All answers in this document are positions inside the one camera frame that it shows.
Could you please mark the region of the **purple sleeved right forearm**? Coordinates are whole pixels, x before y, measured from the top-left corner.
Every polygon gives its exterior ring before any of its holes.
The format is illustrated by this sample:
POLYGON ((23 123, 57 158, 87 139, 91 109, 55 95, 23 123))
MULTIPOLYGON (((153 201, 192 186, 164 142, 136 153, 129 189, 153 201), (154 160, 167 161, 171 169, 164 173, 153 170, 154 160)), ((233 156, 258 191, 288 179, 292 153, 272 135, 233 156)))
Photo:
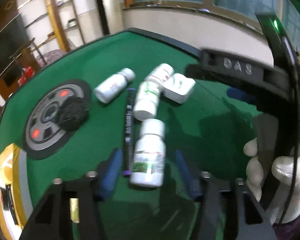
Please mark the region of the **purple sleeved right forearm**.
POLYGON ((275 223, 273 229, 277 239, 298 239, 300 237, 300 216, 280 226, 275 223))

